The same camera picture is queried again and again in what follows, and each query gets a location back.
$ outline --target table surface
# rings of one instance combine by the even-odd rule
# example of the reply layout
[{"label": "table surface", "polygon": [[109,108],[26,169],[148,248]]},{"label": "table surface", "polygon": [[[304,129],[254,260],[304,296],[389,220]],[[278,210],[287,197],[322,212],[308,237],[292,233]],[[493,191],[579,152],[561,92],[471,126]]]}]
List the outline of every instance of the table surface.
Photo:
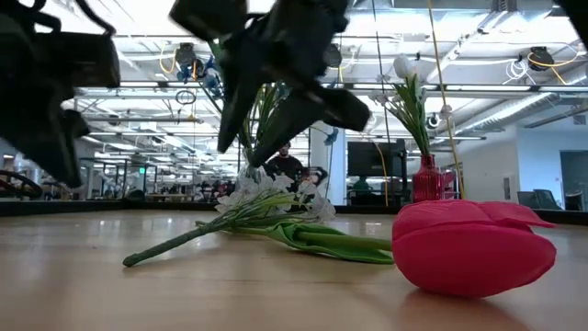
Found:
[{"label": "table surface", "polygon": [[[211,212],[109,211],[0,218],[2,330],[574,331],[588,324],[588,228],[537,229],[559,250],[539,281],[486,300],[418,291],[391,266],[263,238],[209,234],[145,262],[122,259]],[[341,215],[390,237],[391,216]]]}]

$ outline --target person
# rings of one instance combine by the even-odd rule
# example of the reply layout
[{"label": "person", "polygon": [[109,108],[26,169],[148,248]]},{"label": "person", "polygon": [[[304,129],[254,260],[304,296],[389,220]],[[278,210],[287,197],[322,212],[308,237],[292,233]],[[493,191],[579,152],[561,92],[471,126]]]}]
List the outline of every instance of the person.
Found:
[{"label": "person", "polygon": [[289,154],[290,146],[291,144],[287,143],[277,150],[277,156],[269,160],[268,164],[271,167],[276,168],[280,174],[286,175],[292,180],[296,180],[296,175],[304,168],[304,166],[302,166],[302,163],[296,157]]},{"label": "person", "polygon": [[355,191],[357,195],[369,193],[371,187],[368,184],[368,178],[360,176],[359,180],[353,185],[353,191]]}]

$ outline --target yellow cable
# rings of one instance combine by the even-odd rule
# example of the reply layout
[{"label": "yellow cable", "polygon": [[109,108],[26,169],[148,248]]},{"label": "yellow cable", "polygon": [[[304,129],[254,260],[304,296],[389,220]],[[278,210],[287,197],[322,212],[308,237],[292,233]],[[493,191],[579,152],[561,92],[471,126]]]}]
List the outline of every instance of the yellow cable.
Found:
[{"label": "yellow cable", "polygon": [[576,55],[574,55],[573,59],[571,59],[571,60],[568,60],[568,61],[566,61],[566,62],[558,63],[558,64],[541,63],[541,62],[539,62],[539,61],[535,61],[535,60],[531,59],[531,55],[533,55],[533,53],[532,53],[532,52],[530,52],[530,53],[529,53],[529,54],[526,56],[526,59],[527,59],[529,62],[531,62],[531,63],[534,63],[534,64],[536,64],[536,65],[540,65],[540,66],[544,66],[544,67],[548,67],[548,68],[557,68],[557,67],[564,66],[564,65],[566,65],[566,64],[570,64],[570,63],[574,63],[574,62],[576,62],[576,60],[577,60],[577,59],[578,59],[578,57],[580,56],[580,48],[581,48],[581,45],[579,44],[579,45],[578,45],[578,51],[576,52]]},{"label": "yellow cable", "polygon": [[[433,46],[435,46],[435,59],[437,64],[437,71],[439,72],[439,86],[441,87],[441,98],[443,99],[443,106],[447,106],[447,98],[445,95],[445,88],[443,86],[443,75],[441,74],[441,63],[439,62],[439,48],[437,47],[437,37],[435,35],[435,21],[433,20],[433,1],[428,0],[428,7],[429,7],[429,19],[431,20],[431,34],[433,35]],[[459,183],[459,191],[461,192],[461,198],[464,200],[466,198],[466,190],[463,188],[463,183],[461,180],[461,169],[459,168],[459,159],[458,159],[458,152],[456,149],[456,144],[453,140],[453,132],[451,120],[447,117],[447,133],[449,134],[449,143],[451,144],[451,153],[453,154],[453,160],[456,164],[456,170],[458,172],[458,183]]]},{"label": "yellow cable", "polygon": [[[339,67],[339,82],[341,82],[341,84],[343,83],[343,70],[341,67]],[[368,139],[368,140],[371,141],[374,145],[376,145],[376,149],[378,149],[379,157],[382,160],[382,171],[384,173],[384,196],[386,198],[386,207],[388,207],[388,175],[386,174],[386,162],[384,161],[384,154],[379,149],[379,146],[376,142],[372,141],[371,139]]]},{"label": "yellow cable", "polygon": [[567,85],[567,84],[568,84],[568,83],[566,83],[566,81],[565,81],[565,80],[563,80],[563,78],[561,78],[561,75],[560,75],[560,73],[558,73],[558,71],[557,71],[557,70],[556,70],[554,67],[551,67],[551,71],[553,71],[553,74],[555,74],[555,75],[556,75],[556,77],[558,77],[558,79],[560,80],[560,82],[561,82],[562,84],[564,84],[564,85]]},{"label": "yellow cable", "polygon": [[386,198],[386,207],[388,207],[388,175],[386,174],[386,161],[384,161],[384,153],[379,149],[378,144],[374,141],[372,141],[372,143],[376,145],[379,157],[382,160],[382,171],[384,172],[384,197]]},{"label": "yellow cable", "polygon": [[169,70],[165,69],[165,67],[164,67],[164,51],[165,51],[165,45],[162,45],[162,52],[159,57],[159,66],[162,68],[162,71],[164,73],[171,74],[175,68],[175,52],[176,52],[176,50],[174,50],[174,57],[172,58],[172,68]]}]

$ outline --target television screen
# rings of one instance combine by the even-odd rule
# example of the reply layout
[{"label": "television screen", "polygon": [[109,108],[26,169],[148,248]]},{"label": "television screen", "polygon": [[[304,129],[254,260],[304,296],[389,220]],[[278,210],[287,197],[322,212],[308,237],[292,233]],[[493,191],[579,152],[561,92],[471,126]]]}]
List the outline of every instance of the television screen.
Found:
[{"label": "television screen", "polygon": [[[401,153],[406,153],[403,140],[396,143],[378,143],[384,156],[386,175],[402,176]],[[350,142],[347,144],[347,175],[384,177],[382,157],[374,143]]]}]

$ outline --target office chair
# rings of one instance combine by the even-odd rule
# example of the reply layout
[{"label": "office chair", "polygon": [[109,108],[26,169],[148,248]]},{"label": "office chair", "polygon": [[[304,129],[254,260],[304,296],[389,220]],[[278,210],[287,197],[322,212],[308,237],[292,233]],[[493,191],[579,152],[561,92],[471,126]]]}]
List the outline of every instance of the office chair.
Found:
[{"label": "office chair", "polygon": [[541,209],[539,200],[537,199],[537,193],[518,191],[516,192],[516,196],[518,198],[518,204],[526,206],[530,209]]},{"label": "office chair", "polygon": [[566,194],[566,211],[583,211],[583,192],[574,192]]},{"label": "office chair", "polygon": [[541,207],[541,209],[550,211],[561,211],[561,207],[558,206],[558,203],[555,201],[553,193],[551,193],[550,190],[533,189],[533,191],[537,194],[537,200],[539,201],[539,207]]}]

